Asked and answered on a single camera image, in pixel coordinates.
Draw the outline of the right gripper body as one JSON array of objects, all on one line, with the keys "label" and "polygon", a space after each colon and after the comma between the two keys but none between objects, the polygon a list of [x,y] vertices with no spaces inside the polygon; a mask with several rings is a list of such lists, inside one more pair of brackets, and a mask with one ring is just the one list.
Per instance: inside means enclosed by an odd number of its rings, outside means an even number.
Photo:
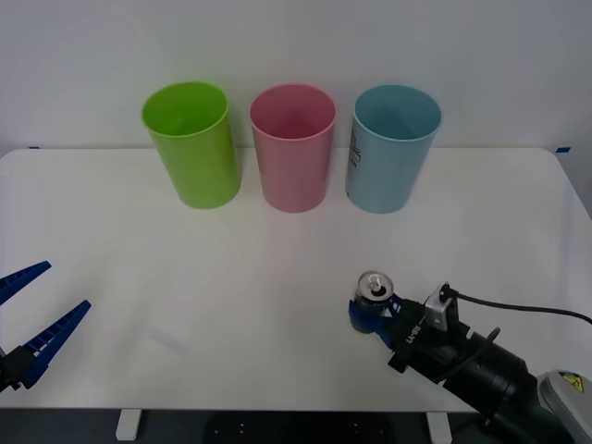
[{"label": "right gripper body", "polygon": [[419,302],[403,300],[388,327],[390,348],[394,352],[389,365],[403,373],[407,367],[440,382],[468,356],[468,326],[459,321],[458,303],[449,300],[445,309],[446,330],[428,324],[426,308]]}]

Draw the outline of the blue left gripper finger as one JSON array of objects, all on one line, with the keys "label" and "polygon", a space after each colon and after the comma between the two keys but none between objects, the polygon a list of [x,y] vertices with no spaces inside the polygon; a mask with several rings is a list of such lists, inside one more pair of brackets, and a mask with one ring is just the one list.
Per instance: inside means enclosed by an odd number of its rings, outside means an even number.
[{"label": "blue left gripper finger", "polygon": [[51,268],[48,261],[23,268],[15,273],[0,278],[0,305],[15,296],[24,287],[33,282],[42,273]]},{"label": "blue left gripper finger", "polygon": [[84,300],[50,327],[12,351],[12,363],[16,365],[12,372],[13,389],[21,386],[30,389],[38,382],[91,307],[91,303]]}]

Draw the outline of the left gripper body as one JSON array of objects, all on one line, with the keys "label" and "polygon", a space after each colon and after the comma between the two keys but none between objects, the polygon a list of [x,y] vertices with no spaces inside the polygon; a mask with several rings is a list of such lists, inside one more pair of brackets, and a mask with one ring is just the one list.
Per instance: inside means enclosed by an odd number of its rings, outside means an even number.
[{"label": "left gripper body", "polygon": [[1,350],[0,356],[0,391],[15,384],[15,373],[11,357]]}]

